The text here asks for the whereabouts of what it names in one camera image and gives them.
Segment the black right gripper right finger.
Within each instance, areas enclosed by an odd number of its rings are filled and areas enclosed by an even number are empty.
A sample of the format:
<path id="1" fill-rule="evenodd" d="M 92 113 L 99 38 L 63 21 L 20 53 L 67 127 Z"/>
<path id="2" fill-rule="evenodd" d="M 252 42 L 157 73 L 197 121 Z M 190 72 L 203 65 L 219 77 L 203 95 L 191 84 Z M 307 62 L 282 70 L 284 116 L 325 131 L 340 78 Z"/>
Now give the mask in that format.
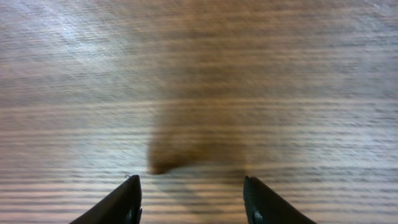
<path id="1" fill-rule="evenodd" d="M 243 199 L 249 224 L 316 224 L 257 177 L 245 176 Z"/>

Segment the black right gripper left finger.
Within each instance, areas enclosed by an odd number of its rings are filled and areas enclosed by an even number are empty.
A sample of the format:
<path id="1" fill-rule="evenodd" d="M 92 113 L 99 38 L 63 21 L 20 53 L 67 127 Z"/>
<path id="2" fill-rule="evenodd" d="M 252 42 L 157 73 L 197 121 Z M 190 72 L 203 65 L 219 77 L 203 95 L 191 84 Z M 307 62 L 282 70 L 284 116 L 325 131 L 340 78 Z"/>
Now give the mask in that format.
<path id="1" fill-rule="evenodd" d="M 70 224 L 140 224 L 141 202 L 140 177 L 132 175 Z"/>

